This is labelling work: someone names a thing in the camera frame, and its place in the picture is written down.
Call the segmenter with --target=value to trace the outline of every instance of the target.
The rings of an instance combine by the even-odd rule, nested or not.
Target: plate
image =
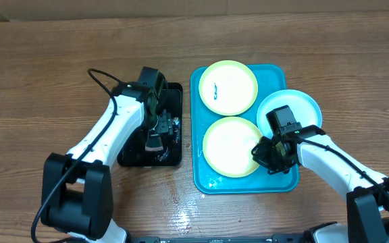
[[[256,100],[256,77],[240,62],[218,61],[202,74],[199,94],[208,109],[217,114],[238,115],[250,108]]]
[[[248,176],[259,167],[251,150],[261,137],[261,131],[246,119],[221,118],[208,128],[203,138],[203,154],[209,166],[223,176]]]
[[[300,122],[303,128],[310,125],[321,127],[321,109],[314,99],[299,90],[279,90],[268,95],[257,110],[256,122],[262,135],[267,138],[272,138],[273,132],[271,131],[266,115],[273,109],[285,105],[290,107],[296,121]]]

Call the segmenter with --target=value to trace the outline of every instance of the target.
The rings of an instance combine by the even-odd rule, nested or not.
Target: wire
[[[79,166],[82,162],[82,159],[85,158],[85,156],[91,151],[91,149],[96,145],[96,143],[99,141],[99,139],[104,135],[106,130],[109,128],[109,126],[112,124],[113,120],[115,119],[115,116],[117,115],[117,103],[115,98],[112,96],[109,89],[106,88],[106,86],[100,82],[94,75],[93,72],[103,74],[107,77],[110,77],[117,81],[120,84],[123,84],[123,82],[116,77],[112,76],[111,74],[108,74],[107,72],[103,72],[101,70],[96,70],[95,68],[88,69],[89,76],[110,96],[112,103],[113,103],[113,112],[112,116],[110,117],[109,121],[105,125],[105,127],[100,131],[100,133],[95,137],[95,139],[86,147],[85,151],[73,162],[72,166],[68,168],[68,170],[61,176],[61,179],[56,183],[56,185],[53,187],[51,193],[47,195],[47,198],[44,200],[43,204],[40,206],[40,208],[37,211],[37,214],[35,215],[34,221],[31,225],[31,239],[34,243],[40,243],[40,241],[37,239],[36,236],[36,228],[38,224],[38,220],[40,219],[41,214],[43,213],[43,210],[46,208],[46,206],[49,204],[49,201],[51,200],[52,196],[55,194],[56,190],[66,182],[68,176],[73,173],[73,171]],[[75,238],[75,237],[68,237],[64,238],[62,240],[57,240],[50,243],[62,243],[62,242],[68,242],[68,241],[84,241],[82,238]]]
[[[331,153],[334,153],[335,155],[339,156],[344,162],[346,162],[349,166],[351,166],[357,173],[361,175],[361,177],[365,178],[368,182],[372,183],[378,190],[389,200],[389,194],[384,190],[384,188],[377,183],[375,180],[371,179],[370,176],[368,176],[365,171],[358,168],[350,159],[348,159],[346,156],[344,156],[342,153],[338,152],[337,150],[334,150],[333,148],[330,148],[329,146],[313,142],[310,140],[302,139],[302,138],[285,138],[285,141],[294,141],[294,142],[306,142],[308,144],[312,144],[315,146],[318,146],[319,148],[323,148],[327,151],[330,151]]]

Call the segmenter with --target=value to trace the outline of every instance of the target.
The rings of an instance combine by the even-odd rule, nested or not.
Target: white arm segment
[[[349,243],[348,226],[336,223],[318,229],[313,238],[315,243]]]
[[[101,239],[89,240],[87,237],[81,234],[77,234],[73,232],[70,232],[69,234],[77,238],[83,238],[90,243],[126,243],[126,238],[127,238],[126,231],[123,228],[118,227],[118,225],[116,225],[113,219],[111,220],[111,223],[107,227],[105,235]]]
[[[338,151],[352,161],[358,168],[365,171],[369,177],[377,183],[384,182],[382,178],[386,176],[382,173],[373,171],[335,145],[327,135],[316,135],[307,140],[330,146],[331,149]],[[326,181],[337,193],[346,200],[346,193],[352,192],[354,188],[360,186],[368,188],[373,186],[366,179],[362,178],[351,166],[349,166],[340,157],[326,151],[323,148],[302,142],[298,144],[298,159],[302,166],[310,169]]]
[[[104,165],[108,165],[112,168],[118,153],[121,151],[128,137],[142,124],[145,112],[143,103],[136,101],[135,98],[124,95],[115,97],[115,100],[118,106],[115,119],[91,152],[89,152],[82,161],[92,163],[96,160],[100,160]],[[106,126],[112,113],[113,102],[112,100],[109,100],[109,106],[106,108],[106,111],[99,121],[94,125],[88,135],[86,135],[86,137],[75,147],[70,149],[67,154],[72,154],[73,159],[79,158],[87,146]]]

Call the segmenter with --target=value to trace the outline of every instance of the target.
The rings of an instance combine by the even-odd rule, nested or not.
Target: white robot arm
[[[162,73],[149,67],[144,67],[138,82],[132,84],[92,70],[119,81],[120,84],[110,92],[90,71],[90,76],[107,91],[111,100],[102,117],[79,144],[66,155],[52,153],[47,158],[43,170],[42,207],[31,228],[34,242],[38,242],[35,236],[38,217],[43,224],[87,242],[126,242],[126,231],[111,218],[110,170],[138,128],[136,135],[148,140],[149,130],[158,122],[158,98],[167,82]],[[84,184],[84,192],[66,187],[66,183],[76,182]]]
[[[115,97],[115,100],[118,108],[114,121],[107,129],[106,133],[104,133],[96,145],[94,145],[91,152],[88,153],[82,161],[93,163],[94,161],[99,160],[103,162],[103,165],[107,165],[111,169],[128,137],[135,129],[142,125],[145,112],[143,103],[140,103],[133,97],[124,95]],[[109,101],[109,106],[106,108],[105,113],[101,116],[92,130],[81,142],[79,142],[79,144],[70,149],[67,154],[72,155],[73,159],[77,159],[91,141],[97,137],[97,134],[104,128],[107,121],[109,121],[112,112],[113,102]],[[83,184],[84,180],[78,178],[77,182]],[[107,227],[105,234],[100,239],[90,240],[85,235],[75,232],[69,232],[69,235],[83,238],[85,241],[91,243],[122,243],[126,242],[127,238],[126,231],[123,228],[118,227],[113,219]]]

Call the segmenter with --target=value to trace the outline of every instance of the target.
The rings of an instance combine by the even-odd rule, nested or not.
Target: wood grain
[[[0,242],[30,241],[45,159],[74,146],[106,108],[91,67],[136,80],[147,65],[184,87],[181,166],[112,171],[114,218],[134,236],[345,223],[345,203],[306,169],[291,193],[212,196],[193,184],[190,75],[223,59],[280,66],[289,88],[320,104],[337,144],[389,176],[389,12],[0,23]],[[43,226],[38,235],[62,237]]]

